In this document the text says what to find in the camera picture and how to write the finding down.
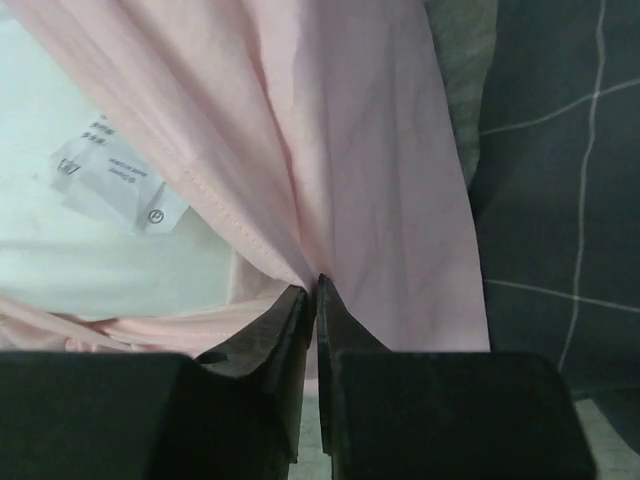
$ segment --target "dark fabric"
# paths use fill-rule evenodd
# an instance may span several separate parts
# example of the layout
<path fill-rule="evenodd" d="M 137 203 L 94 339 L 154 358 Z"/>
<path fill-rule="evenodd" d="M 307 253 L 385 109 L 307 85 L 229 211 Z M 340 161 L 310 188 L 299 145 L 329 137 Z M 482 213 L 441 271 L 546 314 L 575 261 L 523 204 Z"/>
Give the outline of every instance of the dark fabric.
<path fill-rule="evenodd" d="M 640 452 L 640 408 L 604 406 L 640 392 L 640 2 L 500 1 L 480 131 L 492 345 L 555 362 Z"/>

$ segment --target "white label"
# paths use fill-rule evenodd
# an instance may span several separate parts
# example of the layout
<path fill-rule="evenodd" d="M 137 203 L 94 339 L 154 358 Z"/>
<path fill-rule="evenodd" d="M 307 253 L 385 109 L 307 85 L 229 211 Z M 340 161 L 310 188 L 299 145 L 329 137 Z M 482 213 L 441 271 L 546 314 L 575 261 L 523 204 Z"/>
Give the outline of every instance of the white label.
<path fill-rule="evenodd" d="M 189 208 L 104 115 L 51 156 L 47 179 L 64 206 L 128 232 L 170 232 Z"/>

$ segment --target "pink cloth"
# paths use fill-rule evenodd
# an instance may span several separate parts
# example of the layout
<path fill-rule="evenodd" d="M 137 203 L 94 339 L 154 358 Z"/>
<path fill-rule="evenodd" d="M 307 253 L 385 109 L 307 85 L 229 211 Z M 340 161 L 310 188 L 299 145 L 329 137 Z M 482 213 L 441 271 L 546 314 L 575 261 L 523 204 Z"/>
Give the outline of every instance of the pink cloth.
<path fill-rule="evenodd" d="M 231 330 L 225 321 L 246 323 L 284 284 L 311 288 L 325 272 L 391 348 L 488 349 L 473 223 L 419 0 L 8 4 L 251 267 L 238 270 L 241 298 L 227 310 L 178 320 L 81 325 L 3 298 L 5 337 L 195 354 Z"/>

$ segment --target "white garment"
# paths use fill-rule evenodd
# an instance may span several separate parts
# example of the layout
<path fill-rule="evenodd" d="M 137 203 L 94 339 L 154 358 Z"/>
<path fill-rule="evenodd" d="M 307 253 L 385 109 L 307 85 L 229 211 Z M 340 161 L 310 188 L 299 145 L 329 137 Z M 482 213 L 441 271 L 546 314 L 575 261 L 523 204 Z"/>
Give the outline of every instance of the white garment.
<path fill-rule="evenodd" d="M 233 250 L 192 209 L 170 234 L 135 236 L 33 178 L 95 110 L 0 3 L 0 292 L 87 320 L 224 304 Z"/>

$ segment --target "white grid line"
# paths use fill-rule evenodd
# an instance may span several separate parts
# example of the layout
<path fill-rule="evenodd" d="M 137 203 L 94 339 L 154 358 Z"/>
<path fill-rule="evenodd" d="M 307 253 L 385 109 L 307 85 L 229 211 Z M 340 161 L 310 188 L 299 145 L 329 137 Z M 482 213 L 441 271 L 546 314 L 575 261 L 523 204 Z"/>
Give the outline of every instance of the white grid line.
<path fill-rule="evenodd" d="M 500 285 L 502 287 L 517 288 L 518 290 L 527 290 L 529 292 L 541 293 L 543 295 L 552 295 L 554 297 L 564 298 L 567 300 L 574 300 L 582 303 L 588 303 L 591 305 L 597 305 L 599 307 L 611 308 L 613 310 L 622 310 L 624 312 L 639 313 L 640 307 L 632 307 L 630 305 L 622 305 L 615 302 L 607 302 L 606 300 L 598 300 L 596 298 L 588 297 L 576 297 L 570 293 L 559 292 L 557 290 L 550 290 L 548 288 L 536 287 L 534 285 L 526 285 L 524 283 L 506 282 L 504 280 L 485 280 L 485 283 L 491 285 Z"/>
<path fill-rule="evenodd" d="M 534 125 L 538 125 L 539 123 L 544 123 L 547 120 L 551 120 L 552 118 L 562 115 L 563 113 L 568 112 L 569 110 L 572 110 L 578 105 L 588 102 L 589 100 L 593 101 L 593 98 L 595 96 L 604 97 L 605 95 L 610 95 L 612 93 L 619 92 L 620 90 L 625 90 L 627 88 L 635 87 L 638 85 L 640 85 L 640 78 L 634 78 L 633 80 L 628 80 L 626 82 L 619 83 L 618 85 L 614 85 L 613 87 L 609 87 L 606 90 L 602 90 L 601 92 L 584 95 L 580 97 L 578 100 L 568 105 L 565 105 L 564 107 L 559 108 L 558 110 L 551 112 L 548 115 L 545 115 L 544 117 L 536 118 L 534 120 L 527 120 L 525 122 L 512 123 L 510 125 L 505 125 L 504 127 L 490 128 L 488 130 L 483 130 L 482 132 L 480 132 L 480 135 L 481 136 L 492 135 L 494 133 L 510 132 L 512 130 L 519 130 L 521 128 L 532 127 Z"/>
<path fill-rule="evenodd" d="M 607 60 L 605 44 L 604 44 L 604 14 L 606 11 L 606 0 L 600 0 L 600 17 L 598 18 L 598 25 L 596 27 L 596 44 L 598 46 L 598 73 L 596 75 L 596 84 L 594 87 L 593 100 L 591 101 L 591 109 L 589 111 L 589 144 L 587 150 L 584 153 L 582 159 L 582 166 L 580 169 L 580 196 L 578 199 L 578 254 L 576 255 L 576 267 L 573 275 L 573 311 L 571 313 L 571 323 L 569 324 L 569 331 L 567 332 L 567 339 L 558 361 L 558 370 L 562 371 L 565 360 L 567 359 L 567 353 L 571 346 L 571 340 L 573 340 L 573 334 L 575 332 L 576 324 L 578 323 L 578 314 L 580 313 L 580 302 L 577 298 L 580 295 L 580 275 L 582 273 L 582 259 L 584 256 L 584 215 L 585 215 L 585 200 L 587 193 L 587 174 L 589 170 L 589 157 L 593 151 L 593 144 L 596 141 L 596 109 L 598 108 L 598 97 L 600 96 L 600 87 L 602 85 L 602 74 L 604 73 L 604 64 Z"/>

